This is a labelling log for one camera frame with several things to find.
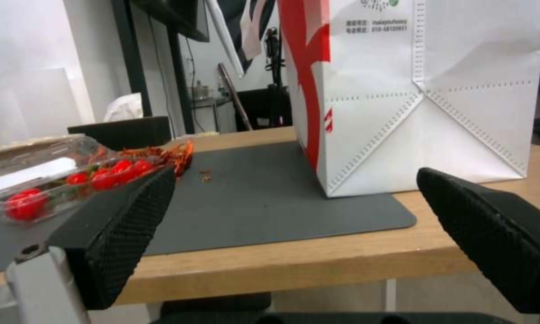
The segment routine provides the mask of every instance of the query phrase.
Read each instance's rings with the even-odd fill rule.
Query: wooden table
[[[195,139],[196,151],[295,140],[292,127]],[[529,178],[489,184],[540,208],[540,146],[531,149]],[[418,218],[408,229],[146,256],[117,303],[214,297],[475,271],[442,230],[418,191],[394,195]]]

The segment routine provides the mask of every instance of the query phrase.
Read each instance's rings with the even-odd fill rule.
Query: crumb
[[[202,176],[202,182],[210,182],[212,180],[211,170],[201,170],[200,175]]]

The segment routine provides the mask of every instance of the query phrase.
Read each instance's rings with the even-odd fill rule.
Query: black monitor
[[[168,27],[196,41],[209,41],[204,0],[132,0],[139,8]]]

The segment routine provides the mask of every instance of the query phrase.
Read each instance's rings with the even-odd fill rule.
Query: clear plastic clamshell box
[[[96,191],[155,171],[160,158],[150,156],[144,160],[139,164],[145,167],[135,168],[138,165],[134,165],[132,157],[122,157],[90,137],[70,138],[2,158],[0,219],[30,224],[58,215]]]

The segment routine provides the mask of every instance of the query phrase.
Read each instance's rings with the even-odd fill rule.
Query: orange crayfish
[[[190,165],[194,155],[194,143],[188,140],[186,143],[176,145],[169,149],[148,147],[145,149],[126,149],[120,152],[121,156],[131,156],[133,158],[147,158],[148,156],[159,156],[160,165],[171,165],[174,167],[176,178],[180,178]]]

